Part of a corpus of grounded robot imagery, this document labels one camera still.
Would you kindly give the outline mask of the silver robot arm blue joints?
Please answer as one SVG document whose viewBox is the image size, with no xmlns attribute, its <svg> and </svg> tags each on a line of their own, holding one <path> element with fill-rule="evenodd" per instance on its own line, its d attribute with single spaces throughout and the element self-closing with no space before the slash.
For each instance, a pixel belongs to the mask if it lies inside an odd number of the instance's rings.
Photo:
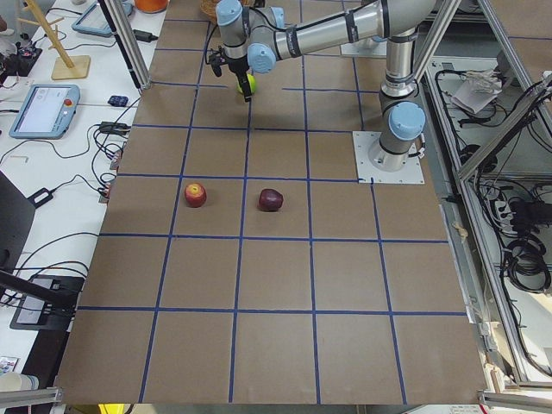
<svg viewBox="0 0 552 414">
<path fill-rule="evenodd" d="M 250 100 L 249 73 L 268 73 L 279 61 L 331 47 L 347 57 L 384 52 L 386 72 L 379 89 L 384 129 L 366 155 L 377 170 L 397 173 L 415 157 L 414 143 L 426 123 L 423 110 L 412 101 L 422 71 L 414 57 L 417 28 L 434 8 L 432 1 L 363 1 L 314 21 L 290 24 L 281 7 L 221 1 L 215 12 L 222 44 L 206 62 L 216 76 L 227 66 L 244 99 Z"/>
</svg>

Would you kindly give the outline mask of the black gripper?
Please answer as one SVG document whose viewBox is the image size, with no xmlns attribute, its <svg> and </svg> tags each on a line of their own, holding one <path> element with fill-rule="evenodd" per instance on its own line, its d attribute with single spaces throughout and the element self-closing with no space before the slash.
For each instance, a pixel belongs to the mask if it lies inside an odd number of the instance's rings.
<svg viewBox="0 0 552 414">
<path fill-rule="evenodd" d="M 228 66 L 230 71 L 239 78 L 241 94 L 246 102 L 251 101 L 251 83 L 247 73 L 247 58 L 232 58 L 222 47 L 212 51 L 208 57 L 208 65 L 217 78 L 223 75 L 223 66 Z"/>
</svg>

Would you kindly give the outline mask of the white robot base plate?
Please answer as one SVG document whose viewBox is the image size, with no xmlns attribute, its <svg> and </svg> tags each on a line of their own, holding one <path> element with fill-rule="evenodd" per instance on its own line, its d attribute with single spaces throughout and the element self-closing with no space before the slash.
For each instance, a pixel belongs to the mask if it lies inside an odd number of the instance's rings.
<svg viewBox="0 0 552 414">
<path fill-rule="evenodd" d="M 365 184 L 423 185 L 420 155 L 413 142 L 409 152 L 389 154 L 380 146 L 379 131 L 354 131 L 357 180 Z"/>
</svg>

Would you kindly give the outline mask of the person hand at edge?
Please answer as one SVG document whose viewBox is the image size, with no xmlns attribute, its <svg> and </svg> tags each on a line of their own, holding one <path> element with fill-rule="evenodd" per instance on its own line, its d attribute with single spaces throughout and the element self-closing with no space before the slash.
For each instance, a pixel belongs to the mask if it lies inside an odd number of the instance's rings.
<svg viewBox="0 0 552 414">
<path fill-rule="evenodd" d="M 8 29 L 7 22 L 0 16 L 0 32 L 5 32 Z"/>
</svg>

